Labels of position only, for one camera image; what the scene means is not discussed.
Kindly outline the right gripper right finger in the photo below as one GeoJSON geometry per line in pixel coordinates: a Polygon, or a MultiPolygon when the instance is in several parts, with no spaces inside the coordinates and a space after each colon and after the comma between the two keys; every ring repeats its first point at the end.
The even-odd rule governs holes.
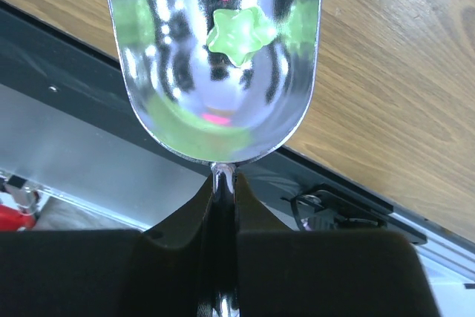
{"type": "Polygon", "coordinates": [[[415,249],[383,229],[289,229],[235,184],[242,316],[437,316],[415,249]]]}

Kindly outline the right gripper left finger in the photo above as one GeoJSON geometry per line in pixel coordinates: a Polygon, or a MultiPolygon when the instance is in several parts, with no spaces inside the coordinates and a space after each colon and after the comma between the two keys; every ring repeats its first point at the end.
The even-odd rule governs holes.
{"type": "Polygon", "coordinates": [[[3,316],[210,316],[203,228],[212,183],[145,232],[1,234],[3,316]]]}

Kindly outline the silver metal scoop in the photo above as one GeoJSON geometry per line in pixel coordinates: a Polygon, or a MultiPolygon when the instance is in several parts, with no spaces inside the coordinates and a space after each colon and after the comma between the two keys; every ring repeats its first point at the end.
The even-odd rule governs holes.
{"type": "Polygon", "coordinates": [[[322,0],[107,0],[131,107],[164,148],[210,166],[212,315],[237,316],[236,168],[281,147],[312,99],[322,0]],[[278,35],[240,67],[206,44],[217,9],[257,6],[278,35]]]}

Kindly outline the green star candy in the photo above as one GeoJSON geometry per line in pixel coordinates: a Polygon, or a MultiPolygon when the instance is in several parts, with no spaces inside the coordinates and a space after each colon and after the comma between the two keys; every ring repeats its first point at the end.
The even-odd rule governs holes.
{"type": "Polygon", "coordinates": [[[214,26],[206,39],[208,49],[212,53],[225,54],[236,67],[248,62],[278,35],[274,23],[257,6],[217,9],[212,18],[214,26]]]}

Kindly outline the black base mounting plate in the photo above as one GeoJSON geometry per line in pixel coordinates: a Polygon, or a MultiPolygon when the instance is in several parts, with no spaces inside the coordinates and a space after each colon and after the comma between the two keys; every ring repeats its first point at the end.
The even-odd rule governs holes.
{"type": "MultiPolygon", "coordinates": [[[[154,142],[128,102],[116,60],[1,4],[1,168],[44,192],[146,229],[209,174],[154,142]]],[[[416,245],[426,234],[391,204],[287,148],[242,168],[289,224],[368,224],[416,245]]]]}

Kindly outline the aluminium frame rail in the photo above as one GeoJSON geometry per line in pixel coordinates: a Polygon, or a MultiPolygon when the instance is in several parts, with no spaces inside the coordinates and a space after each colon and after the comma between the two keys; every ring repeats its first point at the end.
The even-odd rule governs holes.
{"type": "MultiPolygon", "coordinates": [[[[138,229],[179,209],[209,169],[146,150],[7,86],[1,87],[1,170],[42,192],[138,229]]],[[[474,281],[474,246],[345,180],[317,163],[281,150],[242,169],[255,195],[295,227],[291,202],[307,199],[300,216],[310,226],[338,218],[372,218],[413,241],[436,283],[474,281]]]]}

